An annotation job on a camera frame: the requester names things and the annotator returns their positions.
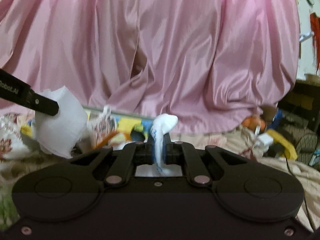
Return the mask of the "yellow cloth item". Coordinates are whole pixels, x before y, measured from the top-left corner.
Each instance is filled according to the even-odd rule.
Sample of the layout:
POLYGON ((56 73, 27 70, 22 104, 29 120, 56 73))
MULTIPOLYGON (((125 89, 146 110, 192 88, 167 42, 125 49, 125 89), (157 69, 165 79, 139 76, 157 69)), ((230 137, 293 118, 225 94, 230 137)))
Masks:
POLYGON ((288 160, 297 160, 298 154, 296 148, 283 135, 274 129, 268 129, 266 133, 273 138, 273 142, 279 143, 284 149, 280 150, 280 156, 288 160))

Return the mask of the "orange plush toy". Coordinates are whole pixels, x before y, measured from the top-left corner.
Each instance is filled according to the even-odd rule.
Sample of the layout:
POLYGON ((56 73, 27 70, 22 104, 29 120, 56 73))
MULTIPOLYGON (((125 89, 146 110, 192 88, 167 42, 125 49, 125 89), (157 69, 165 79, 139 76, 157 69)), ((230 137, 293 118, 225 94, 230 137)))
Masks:
POLYGON ((256 128, 258 126, 260 126, 260 131, 264 131, 266 128, 266 122, 257 115, 252 115, 247 117, 242 123, 241 125, 243 127, 246 127, 250 130, 252 130, 253 132, 256 130, 256 128))

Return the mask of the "pink satin curtain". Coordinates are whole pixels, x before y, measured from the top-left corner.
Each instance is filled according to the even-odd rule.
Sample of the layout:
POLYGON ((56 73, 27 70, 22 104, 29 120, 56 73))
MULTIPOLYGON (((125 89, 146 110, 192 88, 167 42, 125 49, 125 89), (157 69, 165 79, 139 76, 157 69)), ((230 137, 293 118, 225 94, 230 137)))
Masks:
POLYGON ((296 0, 1 0, 1 68, 86 106, 220 133, 293 87, 296 0))

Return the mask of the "white cloth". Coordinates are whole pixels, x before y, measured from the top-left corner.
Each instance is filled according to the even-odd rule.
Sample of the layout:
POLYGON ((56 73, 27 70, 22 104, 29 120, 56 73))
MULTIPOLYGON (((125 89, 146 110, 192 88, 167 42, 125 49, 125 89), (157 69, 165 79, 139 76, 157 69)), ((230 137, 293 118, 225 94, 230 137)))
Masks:
POLYGON ((65 86, 54 91, 46 89, 40 94, 56 101, 59 111, 55 116, 35 113, 37 142, 44 153, 71 159, 71 151, 86 129, 87 113, 65 86))

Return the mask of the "red wall hanging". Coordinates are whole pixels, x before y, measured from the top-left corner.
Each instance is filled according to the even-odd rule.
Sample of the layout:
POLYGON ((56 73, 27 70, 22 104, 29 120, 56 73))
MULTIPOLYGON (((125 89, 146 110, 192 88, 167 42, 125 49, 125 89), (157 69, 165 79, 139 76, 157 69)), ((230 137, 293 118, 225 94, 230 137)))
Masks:
POLYGON ((320 25, 319 25, 319 17, 315 12, 310 14, 310 27, 313 32, 312 45, 313 52, 316 59, 316 73, 319 72, 319 62, 320 62, 320 25))

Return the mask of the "white patterned fabric pouch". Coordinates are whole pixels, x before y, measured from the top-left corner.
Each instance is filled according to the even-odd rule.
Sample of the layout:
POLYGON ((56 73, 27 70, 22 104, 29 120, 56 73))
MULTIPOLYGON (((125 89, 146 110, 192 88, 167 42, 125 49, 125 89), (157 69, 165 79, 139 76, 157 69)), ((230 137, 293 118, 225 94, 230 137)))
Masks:
POLYGON ((87 133, 91 148, 100 148, 106 144, 117 129, 117 123, 108 105, 102 111, 90 110, 87 120, 87 133))

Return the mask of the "quilted brown bag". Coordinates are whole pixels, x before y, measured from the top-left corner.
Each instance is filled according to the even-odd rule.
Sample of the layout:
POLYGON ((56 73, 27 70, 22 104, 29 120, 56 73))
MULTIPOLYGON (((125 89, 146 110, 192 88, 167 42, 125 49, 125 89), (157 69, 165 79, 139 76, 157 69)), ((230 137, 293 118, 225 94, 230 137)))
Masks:
POLYGON ((296 149, 298 161, 309 165, 311 157, 318 144, 318 137, 315 132, 306 127, 288 126, 290 140, 296 149))

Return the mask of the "grey cardboard tray box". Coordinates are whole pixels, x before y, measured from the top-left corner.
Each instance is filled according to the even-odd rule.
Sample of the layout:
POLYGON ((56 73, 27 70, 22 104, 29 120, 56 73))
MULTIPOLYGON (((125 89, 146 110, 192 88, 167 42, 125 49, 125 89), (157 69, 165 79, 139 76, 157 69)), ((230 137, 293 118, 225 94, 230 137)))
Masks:
MULTIPOLYGON (((103 109, 85 107, 84 110, 89 117, 90 110, 102 111, 103 109)), ((109 143, 147 141, 153 118, 113 110, 111 110, 111 114, 116 119, 117 129, 114 136, 109 139, 109 143)))

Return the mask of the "white charger adapter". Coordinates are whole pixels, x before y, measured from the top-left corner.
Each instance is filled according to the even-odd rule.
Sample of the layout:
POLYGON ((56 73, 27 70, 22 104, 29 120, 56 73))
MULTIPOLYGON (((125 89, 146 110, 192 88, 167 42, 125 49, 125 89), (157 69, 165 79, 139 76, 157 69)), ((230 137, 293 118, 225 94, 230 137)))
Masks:
POLYGON ((273 144, 273 138, 268 133, 263 133, 256 137, 254 146, 267 147, 272 144, 273 144))

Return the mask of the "white blue sock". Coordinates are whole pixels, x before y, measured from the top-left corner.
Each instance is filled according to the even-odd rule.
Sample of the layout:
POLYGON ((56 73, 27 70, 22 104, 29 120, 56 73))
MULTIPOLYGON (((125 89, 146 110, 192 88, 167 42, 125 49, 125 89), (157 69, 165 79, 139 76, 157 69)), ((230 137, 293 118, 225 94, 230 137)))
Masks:
POLYGON ((178 117, 170 114, 158 115, 152 123, 150 135, 154 140, 154 163, 157 173, 161 177, 172 177, 177 168, 166 167, 163 160, 164 136, 169 133, 178 123, 178 117))

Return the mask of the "beige bowl on shelf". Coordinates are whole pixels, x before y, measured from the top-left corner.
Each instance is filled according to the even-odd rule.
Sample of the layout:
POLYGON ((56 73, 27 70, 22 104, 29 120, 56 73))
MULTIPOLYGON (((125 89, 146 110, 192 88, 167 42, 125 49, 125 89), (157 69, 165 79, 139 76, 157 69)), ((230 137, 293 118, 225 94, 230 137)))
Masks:
POLYGON ((315 74, 304 74, 306 82, 320 84, 320 77, 315 74))

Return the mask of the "dark wooden shelf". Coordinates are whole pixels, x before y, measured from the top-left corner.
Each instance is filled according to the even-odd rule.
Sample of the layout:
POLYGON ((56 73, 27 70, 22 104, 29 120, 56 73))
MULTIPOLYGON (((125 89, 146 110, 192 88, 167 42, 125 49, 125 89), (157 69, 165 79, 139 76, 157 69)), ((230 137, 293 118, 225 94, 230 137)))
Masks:
POLYGON ((306 120, 307 128, 319 135, 319 82, 296 80, 278 107, 306 120))

